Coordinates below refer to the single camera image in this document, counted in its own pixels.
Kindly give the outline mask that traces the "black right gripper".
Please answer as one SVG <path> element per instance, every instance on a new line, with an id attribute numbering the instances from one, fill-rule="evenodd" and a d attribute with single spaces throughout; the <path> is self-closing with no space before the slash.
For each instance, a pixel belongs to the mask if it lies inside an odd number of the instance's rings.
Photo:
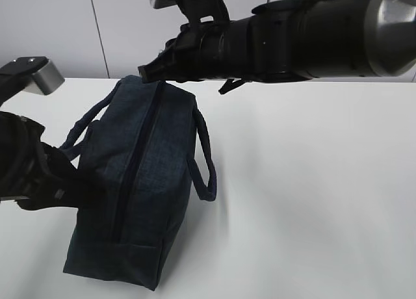
<path id="1" fill-rule="evenodd" d="M 207 25 L 195 47 L 165 49 L 149 64 L 138 67 L 144 83 L 236 79 L 255 81 L 250 55 L 248 21 Z"/>

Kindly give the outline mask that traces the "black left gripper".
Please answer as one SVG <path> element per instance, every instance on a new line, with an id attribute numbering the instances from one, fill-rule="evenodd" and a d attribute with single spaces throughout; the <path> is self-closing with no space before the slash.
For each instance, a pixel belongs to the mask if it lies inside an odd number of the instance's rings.
<path id="1" fill-rule="evenodd" d="M 78 171 L 58 148 L 42 144 L 44 131 L 30 118 L 1 112 L 1 200 L 16 200 L 26 211 L 99 205 L 105 189 Z"/>

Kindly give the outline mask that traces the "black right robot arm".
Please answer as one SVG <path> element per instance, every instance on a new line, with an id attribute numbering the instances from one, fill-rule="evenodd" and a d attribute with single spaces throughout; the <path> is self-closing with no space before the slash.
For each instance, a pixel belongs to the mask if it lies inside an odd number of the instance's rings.
<path id="1" fill-rule="evenodd" d="M 224 0 L 153 0 L 187 18 L 138 71 L 144 82 L 223 80 L 223 92 L 343 77 L 397 77 L 415 65 L 415 0 L 279 0 L 232 20 Z"/>

